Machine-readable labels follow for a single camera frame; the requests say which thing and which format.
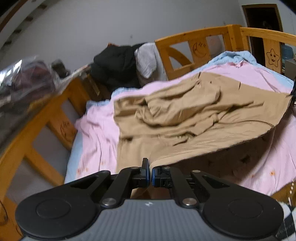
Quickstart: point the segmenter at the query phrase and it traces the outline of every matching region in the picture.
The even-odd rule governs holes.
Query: pink blanket
[[[236,79],[244,84],[261,89],[290,93],[291,90],[281,86],[275,77],[262,68],[248,62],[239,64],[227,63],[211,66],[207,72],[221,74]],[[192,76],[188,73],[168,82],[153,82],[143,88],[123,92],[111,99],[105,106],[92,106],[88,112],[76,122],[76,128],[83,135],[83,153],[81,155],[76,178],[82,178],[100,170],[109,170],[115,174],[119,128],[114,122],[113,102],[126,96],[148,95],[157,90],[179,83]],[[293,148],[293,137],[296,134],[296,118],[287,113],[278,127],[267,135],[265,152],[256,164],[243,163],[233,169],[233,176],[239,178],[239,184],[252,190],[271,195],[296,177],[296,148]]]

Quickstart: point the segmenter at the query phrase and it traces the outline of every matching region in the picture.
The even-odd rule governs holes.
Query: silver bolt
[[[193,206],[197,204],[197,201],[196,199],[189,197],[189,198],[183,199],[182,203],[184,203],[186,206]]]
[[[105,206],[112,206],[116,203],[116,200],[114,198],[105,198],[103,201],[102,201],[102,204],[105,205]]]

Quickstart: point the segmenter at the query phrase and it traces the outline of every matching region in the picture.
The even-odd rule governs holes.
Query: light blue fabric
[[[225,64],[229,62],[233,62],[238,64],[241,61],[248,61],[250,64],[253,64],[259,68],[263,68],[270,72],[271,74],[274,75],[274,77],[277,79],[278,82],[280,82],[283,86],[288,87],[288,88],[293,88],[294,82],[290,80],[289,78],[278,74],[261,64],[258,64],[255,57],[249,52],[249,51],[240,51],[240,52],[231,52],[231,51],[225,51],[222,54],[216,56],[212,60],[210,60],[207,64],[193,70],[193,73],[198,73],[212,65],[220,65],[220,64]],[[122,92],[125,91],[133,91],[136,90],[136,88],[118,88],[115,90],[111,97],[114,97]],[[95,102],[95,101],[88,101],[86,104],[86,109],[88,110],[91,106],[96,105],[96,106],[103,106],[107,105],[110,102],[110,100],[104,100],[100,102]],[[73,143],[72,147],[72,152],[71,156],[68,162],[68,167],[67,167],[67,173],[66,173],[66,178],[65,178],[65,183],[71,182],[75,180],[76,176],[76,170],[78,168],[79,160],[82,154],[82,134],[80,132],[77,133],[75,137],[75,141]]]

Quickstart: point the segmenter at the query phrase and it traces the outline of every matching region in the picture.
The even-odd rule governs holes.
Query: carved star
[[[266,53],[266,55],[270,65],[273,64],[275,67],[279,65],[280,56],[275,53],[274,49],[271,49],[270,52]]]

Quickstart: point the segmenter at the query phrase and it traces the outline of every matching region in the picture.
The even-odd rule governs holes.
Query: wooden crib
[[[281,73],[282,70],[281,43],[296,46],[295,35],[273,30],[244,28],[240,25],[204,28],[175,34],[155,41],[168,78],[170,80],[175,79],[206,64],[211,59],[206,37],[213,35],[222,35],[225,50],[228,51],[250,50],[249,37],[262,38],[266,67],[278,73]],[[182,42],[188,42],[193,62],[184,54],[171,47],[171,45]],[[170,57],[177,60],[181,67],[174,69]],[[1,241],[16,241],[21,238],[14,218],[16,204],[6,196],[6,193],[23,158],[54,186],[64,183],[64,177],[32,147],[32,142],[41,129],[47,126],[67,149],[71,149],[76,130],[73,123],[70,122],[61,109],[62,103],[67,99],[72,103],[80,116],[85,113],[86,101],[90,98],[79,78],[74,78],[63,94],[52,98],[11,141],[0,157]],[[288,184],[275,193],[273,197],[284,202],[288,202],[288,199],[290,199],[293,204],[296,204],[296,199],[293,198],[295,194],[293,185],[293,183]]]

